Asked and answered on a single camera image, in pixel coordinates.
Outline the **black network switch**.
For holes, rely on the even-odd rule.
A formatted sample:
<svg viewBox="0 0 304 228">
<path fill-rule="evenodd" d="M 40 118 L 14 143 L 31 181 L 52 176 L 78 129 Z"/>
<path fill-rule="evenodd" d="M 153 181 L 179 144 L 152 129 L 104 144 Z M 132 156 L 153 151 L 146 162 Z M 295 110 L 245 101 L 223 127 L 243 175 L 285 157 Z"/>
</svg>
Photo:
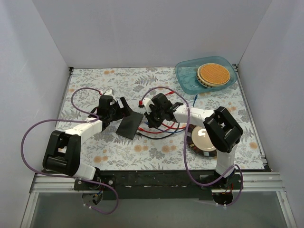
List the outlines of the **black network switch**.
<svg viewBox="0 0 304 228">
<path fill-rule="evenodd" d="M 133 140 L 142 120 L 143 114 L 132 112 L 130 116 L 122 119 L 119 127 L 117 128 L 116 134 L 129 140 Z"/>
</svg>

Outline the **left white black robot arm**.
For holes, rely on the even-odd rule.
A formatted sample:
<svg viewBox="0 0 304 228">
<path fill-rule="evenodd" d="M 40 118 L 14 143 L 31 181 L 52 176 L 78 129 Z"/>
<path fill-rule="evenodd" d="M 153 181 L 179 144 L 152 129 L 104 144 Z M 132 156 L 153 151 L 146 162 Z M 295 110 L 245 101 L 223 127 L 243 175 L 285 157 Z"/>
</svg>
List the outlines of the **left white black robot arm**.
<svg viewBox="0 0 304 228">
<path fill-rule="evenodd" d="M 102 95 L 98 106 L 89 113 L 84 123 L 65 131 L 53 131 L 42 162 L 43 168 L 85 179 L 89 189 L 98 189 L 101 178 L 95 174 L 95 167 L 81 162 L 81 146 L 95 134 L 101 133 L 111 122 L 132 114 L 126 99 L 120 97 L 120 101 L 122 105 L 112 95 Z"/>
</svg>

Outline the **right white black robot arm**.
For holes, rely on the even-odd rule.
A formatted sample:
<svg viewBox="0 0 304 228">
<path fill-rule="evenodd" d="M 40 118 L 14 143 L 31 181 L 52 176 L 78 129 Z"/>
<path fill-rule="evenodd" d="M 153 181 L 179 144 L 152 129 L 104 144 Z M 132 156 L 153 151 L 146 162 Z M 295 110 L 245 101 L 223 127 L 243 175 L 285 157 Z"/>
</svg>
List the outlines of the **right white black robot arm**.
<svg viewBox="0 0 304 228">
<path fill-rule="evenodd" d="M 235 173 L 235 153 L 240 143 L 243 129 L 230 114 L 220 106 L 216 110 L 205 110 L 190 107 L 186 100 L 183 103 L 172 104 L 167 97 L 159 93 L 152 99 L 143 97 L 139 107 L 145 108 L 145 117 L 150 128 L 159 127 L 164 120 L 185 123 L 186 130 L 183 145 L 183 161 L 189 178 L 200 187 L 209 187 L 216 184 L 225 189 L 232 183 Z M 190 125 L 204 128 L 217 151 L 217 164 L 214 170 L 214 180 L 210 183 L 199 183 L 190 173 L 186 158 L 187 132 Z"/>
</svg>

